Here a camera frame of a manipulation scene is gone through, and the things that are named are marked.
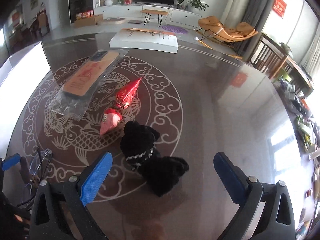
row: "white box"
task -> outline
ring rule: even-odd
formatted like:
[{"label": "white box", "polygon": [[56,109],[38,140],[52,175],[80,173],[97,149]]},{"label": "white box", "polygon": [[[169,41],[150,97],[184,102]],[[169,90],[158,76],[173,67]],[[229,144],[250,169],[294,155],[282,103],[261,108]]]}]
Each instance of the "white box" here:
[{"label": "white box", "polygon": [[177,53],[177,36],[148,29],[122,29],[110,41],[110,48],[151,49]]}]

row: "white tv cabinet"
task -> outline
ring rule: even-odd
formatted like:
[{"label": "white tv cabinet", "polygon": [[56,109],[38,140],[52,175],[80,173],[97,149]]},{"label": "white tv cabinet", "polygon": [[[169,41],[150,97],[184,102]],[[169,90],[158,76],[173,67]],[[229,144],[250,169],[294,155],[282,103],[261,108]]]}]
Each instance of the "white tv cabinet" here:
[{"label": "white tv cabinet", "polygon": [[[179,10],[177,8],[169,8],[164,6],[139,5],[139,4],[117,4],[110,6],[101,6],[93,9],[95,15],[102,14],[103,18],[124,17],[127,19],[144,20],[145,14],[141,11],[144,9],[168,11],[168,15],[164,16],[162,23],[181,26],[186,29],[198,27],[198,20],[201,15],[194,14],[189,11]],[[158,22],[158,15],[151,15],[150,21]]]}]

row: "curtain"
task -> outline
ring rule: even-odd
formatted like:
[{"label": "curtain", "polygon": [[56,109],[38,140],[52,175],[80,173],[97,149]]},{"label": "curtain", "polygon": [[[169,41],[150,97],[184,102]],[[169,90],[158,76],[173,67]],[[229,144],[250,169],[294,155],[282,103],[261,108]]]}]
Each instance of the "curtain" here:
[{"label": "curtain", "polygon": [[309,75],[314,79],[320,78],[320,23],[316,31],[316,36],[303,59],[300,62]]},{"label": "curtain", "polygon": [[[274,1],[275,0],[250,0],[242,21],[247,22],[261,33],[272,10]],[[236,52],[242,55],[244,60],[248,60],[259,39],[260,35],[257,34],[245,41],[235,42]]]},{"label": "curtain", "polygon": [[249,0],[228,0],[220,22],[228,28],[235,28],[241,22],[248,3]]}]

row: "wooden railing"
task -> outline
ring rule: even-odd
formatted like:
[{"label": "wooden railing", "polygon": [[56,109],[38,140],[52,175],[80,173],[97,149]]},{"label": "wooden railing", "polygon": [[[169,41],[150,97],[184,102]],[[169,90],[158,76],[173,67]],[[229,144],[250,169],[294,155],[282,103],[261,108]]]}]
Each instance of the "wooden railing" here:
[{"label": "wooden railing", "polygon": [[313,92],[313,83],[295,61],[286,54],[282,47],[271,38],[263,34],[251,55],[250,62],[259,71],[273,80],[281,68],[292,78],[296,94],[303,92],[305,97]]}]

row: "purple rug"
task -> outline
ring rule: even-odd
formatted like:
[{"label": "purple rug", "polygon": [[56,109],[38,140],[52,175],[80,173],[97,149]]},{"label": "purple rug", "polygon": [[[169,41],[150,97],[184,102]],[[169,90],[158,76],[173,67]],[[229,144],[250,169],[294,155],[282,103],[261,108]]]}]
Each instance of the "purple rug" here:
[{"label": "purple rug", "polygon": [[188,31],[185,30],[184,28],[181,28],[178,26],[173,26],[173,25],[164,25],[161,28],[165,29],[166,31],[172,32],[172,33],[181,33],[181,34],[188,33]]}]

